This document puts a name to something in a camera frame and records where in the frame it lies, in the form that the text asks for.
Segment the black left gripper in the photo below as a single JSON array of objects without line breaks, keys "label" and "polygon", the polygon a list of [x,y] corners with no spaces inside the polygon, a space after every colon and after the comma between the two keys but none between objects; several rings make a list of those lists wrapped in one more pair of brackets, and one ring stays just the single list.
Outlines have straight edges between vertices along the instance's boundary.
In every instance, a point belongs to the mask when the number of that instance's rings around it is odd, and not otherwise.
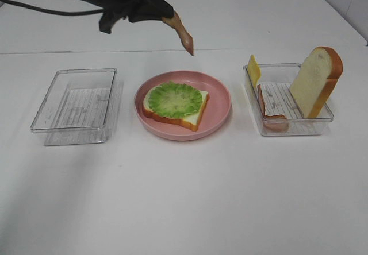
[{"label": "black left gripper", "polygon": [[126,8],[112,8],[113,6],[126,6],[128,2],[133,3],[132,10],[128,15],[131,23],[158,20],[162,18],[173,18],[174,8],[165,0],[94,0],[94,4],[104,8],[99,20],[99,31],[111,33],[114,24],[127,16]]}]

